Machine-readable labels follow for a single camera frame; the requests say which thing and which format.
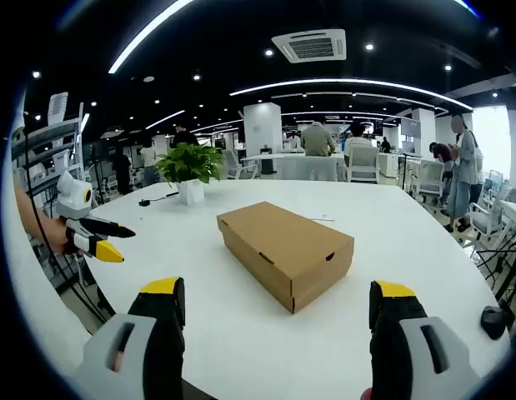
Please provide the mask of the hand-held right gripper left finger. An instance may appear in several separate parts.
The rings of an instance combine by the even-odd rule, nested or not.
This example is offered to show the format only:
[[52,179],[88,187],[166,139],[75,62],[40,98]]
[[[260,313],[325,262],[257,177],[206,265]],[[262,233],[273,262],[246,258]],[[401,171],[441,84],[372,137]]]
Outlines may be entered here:
[[82,399],[181,399],[185,342],[181,277],[141,288],[86,344],[76,371]]

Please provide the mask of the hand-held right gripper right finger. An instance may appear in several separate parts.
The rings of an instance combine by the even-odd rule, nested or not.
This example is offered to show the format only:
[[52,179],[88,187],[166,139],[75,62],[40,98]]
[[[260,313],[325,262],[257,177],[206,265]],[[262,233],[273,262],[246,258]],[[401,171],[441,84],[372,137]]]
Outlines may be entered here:
[[370,399],[465,399],[479,384],[466,343],[409,287],[371,282],[368,325]]

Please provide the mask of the person's left hand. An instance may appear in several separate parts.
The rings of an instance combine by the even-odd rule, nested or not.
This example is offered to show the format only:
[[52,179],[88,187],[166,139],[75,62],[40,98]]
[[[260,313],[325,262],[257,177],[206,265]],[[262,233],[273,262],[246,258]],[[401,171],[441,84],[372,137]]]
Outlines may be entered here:
[[48,244],[55,253],[71,254],[77,249],[68,240],[67,226],[62,219],[54,219],[43,215],[42,226]]

